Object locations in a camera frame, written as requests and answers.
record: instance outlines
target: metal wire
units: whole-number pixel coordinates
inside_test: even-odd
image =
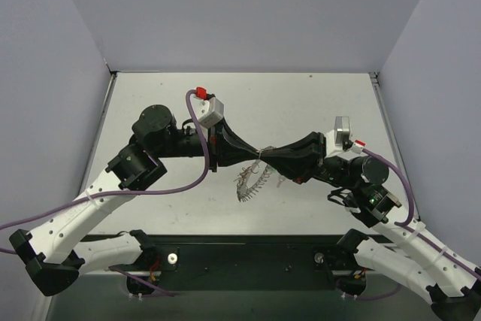
[[[261,162],[261,154],[265,150],[273,150],[274,147],[267,147],[259,150],[259,157],[254,163],[247,167],[242,168],[242,172],[239,173],[237,177],[237,199],[239,202],[245,202],[253,198],[256,193],[259,193],[259,190],[266,184],[269,177],[274,173],[274,168],[270,165],[266,165],[264,171],[259,175],[257,181],[251,186],[247,186],[247,182],[250,179],[252,174],[258,174],[259,172],[259,163]]]

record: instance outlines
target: red connector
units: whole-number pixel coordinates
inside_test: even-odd
[[[204,100],[207,99],[207,90],[205,90],[205,88],[202,88],[201,86],[198,86],[195,89],[195,91],[196,91],[195,96],[197,98],[204,99]]]
[[[361,142],[360,140],[356,139],[354,143],[352,144],[351,151],[357,154],[361,154],[362,151],[364,150],[364,147],[366,147],[366,143]]]

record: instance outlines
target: white wall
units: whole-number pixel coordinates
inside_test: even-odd
[[[74,0],[111,69],[379,71],[419,0]]]
[[[74,197],[110,75],[71,0],[0,0],[0,72],[3,224]],[[38,291],[18,257],[0,254],[0,280],[0,318],[30,319]]]
[[[481,264],[481,0],[421,0],[380,72],[419,212]]]

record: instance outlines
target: purple cable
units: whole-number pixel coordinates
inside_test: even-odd
[[[406,192],[408,207],[407,207],[407,218],[406,218],[406,220],[403,221],[403,222],[395,222],[395,225],[400,226],[400,227],[408,226],[414,218],[414,207],[415,207],[413,189],[411,188],[411,185],[409,184],[409,181],[401,173],[401,170],[398,167],[393,165],[390,161],[388,161],[384,157],[380,156],[379,154],[373,153],[370,150],[367,150],[365,148],[363,149],[363,152],[366,153],[368,156],[371,156],[371,157],[377,159],[378,161],[381,161],[385,165],[387,165],[399,177],[399,180],[403,184],[404,191]]]
[[[0,253],[8,253],[9,255],[16,255],[17,253],[13,250],[7,250],[6,248],[0,247]]]
[[[199,140],[201,142],[202,150],[204,152],[205,163],[204,163],[204,170],[202,171],[201,176],[197,180],[192,182],[191,184],[188,184],[187,186],[182,186],[182,187],[179,187],[179,188],[166,189],[166,190],[160,190],[160,191],[130,191],[130,190],[127,190],[127,191],[99,192],[99,193],[91,195],[92,198],[108,197],[110,195],[172,195],[174,193],[184,192],[184,191],[187,191],[189,189],[192,189],[204,180],[204,178],[207,176],[207,173],[209,172],[209,148],[207,146],[207,141],[204,137],[204,133],[202,133],[201,125],[198,122],[197,117],[195,116],[194,109],[193,109],[192,104],[190,102],[190,96],[191,95],[195,95],[195,90],[190,90],[190,91],[187,92],[187,94],[186,94],[186,104],[187,104],[187,110],[189,111],[190,117],[192,118],[192,122],[194,123],[195,130],[197,131]],[[32,222],[32,221],[36,221],[36,220],[51,216],[52,214],[58,213],[62,210],[66,210],[67,208],[71,208],[71,207],[74,207],[78,204],[87,202],[88,200],[89,200],[88,197],[79,198],[79,199],[77,199],[73,202],[63,204],[62,206],[58,206],[58,207],[56,207],[52,210],[48,210],[47,212],[43,212],[41,214],[38,214],[37,216],[24,218],[22,220],[13,221],[13,222],[10,222],[10,223],[5,223],[4,225],[0,226],[0,231],[3,230],[3,229],[8,229],[10,227],[22,225],[23,223],[29,223],[29,222]],[[15,251],[6,250],[4,248],[0,249],[0,253],[8,253],[8,254],[12,254],[12,255],[16,254]]]
[[[413,233],[414,230],[409,227],[408,225],[411,223],[411,221],[414,218],[414,194],[413,190],[411,189],[411,185],[409,184],[409,181],[406,179],[406,177],[401,173],[399,168],[397,168],[395,165],[393,165],[390,161],[385,159],[384,157],[371,152],[370,150],[366,150],[364,148],[363,150],[364,153],[366,153],[368,156],[371,156],[375,159],[378,159],[382,163],[386,164],[388,167],[390,167],[399,177],[401,182],[403,183],[404,190],[407,195],[407,200],[408,200],[408,212],[407,212],[407,218],[404,222],[395,222],[395,225],[402,227],[403,229],[406,229],[407,231]],[[418,234],[417,237],[421,238],[425,243],[427,243],[429,246],[433,247],[437,252],[442,252],[443,250],[437,246],[433,241],[431,241],[429,238],[422,234]],[[463,270],[465,270],[468,274],[471,276],[475,277],[479,282],[481,282],[481,276],[478,275],[474,270],[471,270],[469,267],[467,267],[464,263],[461,261],[457,260],[455,257],[449,255],[448,253],[443,253],[443,256],[446,257],[449,261],[453,262],[457,266],[461,267]]]
[[[350,295],[349,293],[345,293],[342,289],[340,289],[339,288],[339,281],[340,280],[337,280],[337,282],[336,282],[337,289],[342,291],[344,293],[344,295],[346,295],[347,297],[354,298],[356,301],[379,301],[379,300],[383,300],[384,298],[388,298],[388,297],[396,295],[403,288],[403,286],[398,283],[398,285],[396,286],[395,289],[393,289],[391,292],[383,293],[382,295],[375,295],[375,296],[360,295],[360,296],[355,297],[354,295]]]
[[[142,298],[158,298],[158,297],[175,297],[177,296],[177,294],[174,294],[174,296],[169,296],[169,295],[163,295],[162,293],[161,294],[158,294],[158,293],[155,293],[155,294],[150,294],[150,295],[142,295]]]
[[[137,282],[139,283],[142,283],[143,285],[145,286],[148,286],[150,287],[151,289],[154,289],[156,291],[159,291],[159,292],[162,292],[163,295],[145,295],[145,296],[142,296],[142,297],[147,297],[147,296],[150,296],[150,297],[162,297],[162,296],[168,296],[168,297],[174,297],[175,296],[175,293],[172,293],[170,291],[167,291],[166,289],[161,289],[160,287],[158,286],[155,286],[151,283],[148,283],[147,281],[145,280],[142,280],[140,277],[137,277],[133,274],[130,274],[129,272],[125,272],[125,271],[122,271],[120,268],[117,268],[117,267],[110,267],[109,268],[111,271],[115,271],[115,272],[118,272],[120,274],[123,274],[124,276],[127,276],[127,277],[130,277],[131,279],[133,280],[136,280]]]
[[[410,228],[409,226],[403,226],[403,229],[406,229],[407,231],[413,233],[414,229]],[[437,246],[433,241],[431,241],[429,238],[422,234],[418,234],[417,237],[421,238],[425,243],[427,243],[429,246],[433,247],[437,252],[441,253],[443,252],[443,249],[439,246]],[[481,275],[478,275],[475,271],[471,270],[469,267],[467,267],[464,263],[461,261],[457,260],[455,257],[449,255],[447,252],[443,253],[443,256],[446,257],[449,261],[455,263],[459,267],[461,267],[463,270],[465,270],[468,274],[471,276],[475,277],[479,282],[481,282]]]

